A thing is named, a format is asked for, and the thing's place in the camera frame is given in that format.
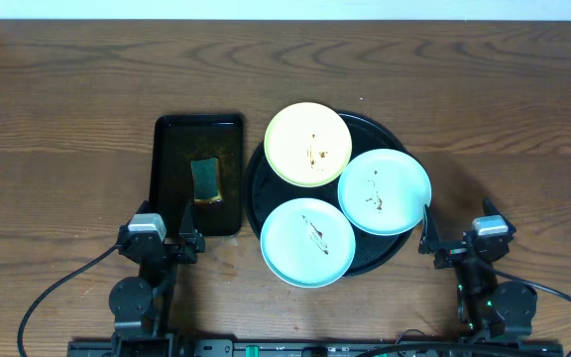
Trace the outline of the green and yellow sponge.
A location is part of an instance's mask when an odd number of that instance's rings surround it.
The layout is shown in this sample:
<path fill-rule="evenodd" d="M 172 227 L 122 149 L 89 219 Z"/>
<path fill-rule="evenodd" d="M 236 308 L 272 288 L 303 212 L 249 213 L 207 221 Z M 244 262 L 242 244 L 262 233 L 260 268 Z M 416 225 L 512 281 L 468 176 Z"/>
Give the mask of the green and yellow sponge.
<path fill-rule="evenodd" d="M 193 199 L 199 203 L 222 200 L 219 160 L 210 158 L 191 162 Z"/>

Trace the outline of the light blue plate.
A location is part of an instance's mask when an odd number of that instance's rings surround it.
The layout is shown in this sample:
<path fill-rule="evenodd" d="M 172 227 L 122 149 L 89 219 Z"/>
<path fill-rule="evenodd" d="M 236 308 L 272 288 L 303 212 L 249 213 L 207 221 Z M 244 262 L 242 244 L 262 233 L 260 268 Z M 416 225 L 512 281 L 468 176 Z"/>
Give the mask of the light blue plate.
<path fill-rule="evenodd" d="M 338 201 L 347 219 L 379 236 L 398 235 L 423 219 L 432 187 L 425 168 L 412 156 L 392 149 L 365 152 L 340 176 Z"/>
<path fill-rule="evenodd" d="M 350 268 L 356 238 L 351 223 L 335 206 L 316 198 L 297 198 L 269 214 L 260 246 L 277 277 L 296 287 L 321 288 Z"/>

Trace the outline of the light blue plate front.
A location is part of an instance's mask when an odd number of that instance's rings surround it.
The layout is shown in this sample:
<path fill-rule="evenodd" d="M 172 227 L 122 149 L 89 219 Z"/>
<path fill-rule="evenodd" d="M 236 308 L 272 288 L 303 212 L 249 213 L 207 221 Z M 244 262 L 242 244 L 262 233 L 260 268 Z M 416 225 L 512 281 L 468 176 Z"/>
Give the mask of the light blue plate front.
<path fill-rule="evenodd" d="M 316 198 L 297 198 L 269 214 L 260 246 L 277 277 L 296 287 L 321 288 L 350 268 L 356 238 L 351 223 L 335 206 Z"/>

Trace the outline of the yellow plate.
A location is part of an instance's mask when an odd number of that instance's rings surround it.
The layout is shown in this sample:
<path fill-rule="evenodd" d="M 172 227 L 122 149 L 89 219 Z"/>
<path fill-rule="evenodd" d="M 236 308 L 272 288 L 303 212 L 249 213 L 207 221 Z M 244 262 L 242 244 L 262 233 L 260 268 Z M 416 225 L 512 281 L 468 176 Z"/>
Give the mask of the yellow plate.
<path fill-rule="evenodd" d="M 352 154 L 352 137 L 335 110 L 300 102 L 282 109 L 270 121 L 264 151 L 281 179 L 300 187 L 317 187 L 345 170 Z"/>

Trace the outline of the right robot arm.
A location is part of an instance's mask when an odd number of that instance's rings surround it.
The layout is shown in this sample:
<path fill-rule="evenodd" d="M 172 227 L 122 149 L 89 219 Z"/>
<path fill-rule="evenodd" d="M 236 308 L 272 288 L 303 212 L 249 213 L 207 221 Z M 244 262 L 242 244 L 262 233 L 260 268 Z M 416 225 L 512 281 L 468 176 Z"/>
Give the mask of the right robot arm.
<path fill-rule="evenodd" d="M 516 229 L 487 198 L 483 210 L 461 239 L 443 241 L 425 206 L 418 252 L 431 254 L 437 269 L 455 270 L 458 317 L 469 328 L 463 342 L 517 344 L 532 332 L 537 292 L 524 283 L 498 281 L 493 264 L 510 251 Z"/>

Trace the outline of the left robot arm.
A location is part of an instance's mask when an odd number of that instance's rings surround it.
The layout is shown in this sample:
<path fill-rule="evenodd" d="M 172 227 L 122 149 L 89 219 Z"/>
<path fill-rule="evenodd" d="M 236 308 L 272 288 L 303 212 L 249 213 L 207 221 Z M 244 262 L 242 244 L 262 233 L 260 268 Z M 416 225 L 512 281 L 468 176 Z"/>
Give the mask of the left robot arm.
<path fill-rule="evenodd" d="M 190 201 L 175 240 L 166 241 L 163 218 L 145 201 L 118 231 L 116 249 L 139 273 L 118 282 L 109 296 L 114 315 L 113 356 L 192 356 L 192 342 L 169 327 L 177 267 L 197 262 L 205 241 Z"/>

